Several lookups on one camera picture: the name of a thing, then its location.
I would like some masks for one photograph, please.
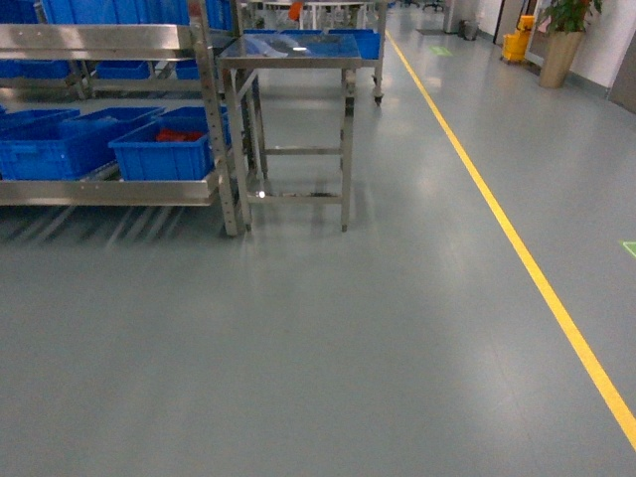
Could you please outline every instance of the yellow floor line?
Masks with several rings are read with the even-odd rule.
[[[497,199],[495,199],[495,196],[490,191],[486,182],[484,182],[484,180],[482,179],[481,174],[479,174],[479,171],[466,153],[466,150],[459,142],[459,139],[457,139],[457,136],[448,125],[448,122],[446,122],[446,119],[444,119],[444,116],[442,116],[441,112],[439,112],[439,108],[433,102],[430,94],[428,94],[428,91],[426,91],[426,88],[424,88],[424,85],[417,77],[417,74],[404,56],[404,53],[401,52],[401,49],[398,47],[396,41],[393,39],[391,34],[389,34],[389,32],[387,32],[387,38],[396,49],[397,55],[403,62],[410,76],[413,78],[413,81],[415,81],[419,92],[421,92],[421,95],[428,103],[428,107],[430,107],[431,111],[435,115],[435,118],[437,119],[437,122],[439,122],[439,125],[448,136],[448,139],[455,148],[455,151],[468,170],[470,177],[473,179],[475,185],[479,189],[479,192],[481,192],[482,196],[486,200],[488,207],[490,207],[490,210],[495,215],[497,222],[499,222],[499,225],[501,226],[504,233],[506,234],[506,237],[517,252],[517,255],[521,259],[521,262],[526,267],[526,270],[530,274],[533,282],[546,300],[546,303],[548,303],[548,306],[555,315],[555,318],[558,321],[560,327],[563,329],[563,332],[567,336],[567,339],[576,351],[576,354],[585,367],[585,370],[589,373],[589,376],[594,381],[594,384],[596,385],[596,388],[600,392],[603,399],[605,399],[607,407],[609,407],[609,410],[612,412],[612,414],[614,414],[614,418],[620,425],[621,429],[623,429],[625,436],[631,443],[634,450],[636,450],[636,418],[634,418],[634,414],[625,403],[625,400],[616,389],[616,386],[609,379],[609,376],[607,376],[607,373],[605,373],[605,370],[585,341],[585,338],[583,338],[583,335],[578,330],[578,328],[574,324],[574,321],[569,316],[569,313],[561,303],[560,299],[555,293],[555,290],[552,288],[552,286],[548,282],[548,279],[537,265],[537,262],[528,251],[528,248],[521,240],[521,237],[519,237],[519,234],[517,234],[517,231],[506,216],[506,213],[499,205],[499,202],[497,202]]]

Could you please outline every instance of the table top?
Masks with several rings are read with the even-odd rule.
[[[355,69],[362,65],[353,35],[247,34],[219,57],[222,68]]]

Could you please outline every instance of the stainless steel table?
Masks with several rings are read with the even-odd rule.
[[[245,226],[251,229],[250,204],[340,204],[342,231],[349,224],[351,165],[354,125],[356,69],[363,64],[356,41],[350,35],[244,35],[219,58],[223,74],[230,128],[234,144],[239,144],[242,129],[248,129],[250,147],[258,157],[263,179],[267,180],[267,156],[340,155],[342,172],[340,194],[272,194],[250,191],[248,181],[257,174],[255,160],[245,163],[243,151],[233,149],[238,179],[240,206]],[[336,69],[341,70],[342,116],[340,144],[337,147],[265,147],[257,69]],[[246,117],[240,107],[246,99]]]

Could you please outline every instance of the plant pot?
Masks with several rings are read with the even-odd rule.
[[[539,86],[561,87],[574,61],[583,32],[554,32],[549,36],[548,54],[539,76]]]

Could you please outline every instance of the green floor marker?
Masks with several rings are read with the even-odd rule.
[[[636,241],[624,241],[623,246],[636,258]]]
[[[430,50],[434,52],[439,57],[452,57],[453,54],[448,51],[447,48],[444,47],[430,47]]]

